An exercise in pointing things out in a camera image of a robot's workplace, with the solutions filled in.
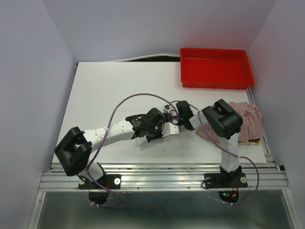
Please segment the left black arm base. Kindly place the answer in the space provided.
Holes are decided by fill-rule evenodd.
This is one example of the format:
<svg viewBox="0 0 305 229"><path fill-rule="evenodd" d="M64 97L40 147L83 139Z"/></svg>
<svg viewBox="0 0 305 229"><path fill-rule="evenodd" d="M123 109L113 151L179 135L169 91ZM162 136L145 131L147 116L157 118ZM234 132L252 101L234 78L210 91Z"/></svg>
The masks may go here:
<svg viewBox="0 0 305 229"><path fill-rule="evenodd" d="M77 175L79 189L90 190L88 199L97 208L114 208L124 202L121 188L121 175L108 175L100 163L93 163Z"/></svg>

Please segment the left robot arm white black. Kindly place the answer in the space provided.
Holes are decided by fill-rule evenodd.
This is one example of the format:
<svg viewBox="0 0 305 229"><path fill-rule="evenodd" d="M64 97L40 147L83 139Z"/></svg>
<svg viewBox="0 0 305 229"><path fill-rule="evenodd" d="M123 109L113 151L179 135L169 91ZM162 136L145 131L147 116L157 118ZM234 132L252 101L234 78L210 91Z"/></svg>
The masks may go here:
<svg viewBox="0 0 305 229"><path fill-rule="evenodd" d="M162 131L165 115L152 108L143 115L132 115L120 122L92 130L71 128L54 149L64 172L72 177L84 172L89 164L90 154L123 140L154 137Z"/></svg>

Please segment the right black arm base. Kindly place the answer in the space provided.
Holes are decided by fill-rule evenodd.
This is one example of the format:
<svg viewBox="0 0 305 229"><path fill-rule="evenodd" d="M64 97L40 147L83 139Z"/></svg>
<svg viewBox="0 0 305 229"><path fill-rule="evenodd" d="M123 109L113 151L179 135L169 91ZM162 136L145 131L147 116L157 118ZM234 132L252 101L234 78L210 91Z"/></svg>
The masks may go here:
<svg viewBox="0 0 305 229"><path fill-rule="evenodd" d="M203 175L201 187L204 189L221 189L219 198L225 203L236 204L239 199L239 189L248 187L245 173L242 167L227 172L220 167L219 173L206 173Z"/></svg>

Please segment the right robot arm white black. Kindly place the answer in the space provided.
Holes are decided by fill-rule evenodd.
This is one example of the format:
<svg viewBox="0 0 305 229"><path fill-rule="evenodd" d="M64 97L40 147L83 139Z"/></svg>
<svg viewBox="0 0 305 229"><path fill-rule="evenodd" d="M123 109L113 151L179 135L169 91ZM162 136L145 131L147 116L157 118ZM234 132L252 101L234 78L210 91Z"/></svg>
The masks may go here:
<svg viewBox="0 0 305 229"><path fill-rule="evenodd" d="M225 100L216 101L194 113L193 107L187 101L176 101L176 107L166 105L165 122L176 126L184 126L193 131L202 128L208 139L221 149L221 173L219 180L222 185L230 186L236 181L235 171L240 169L237 154L238 136L243 125L243 120Z"/></svg>

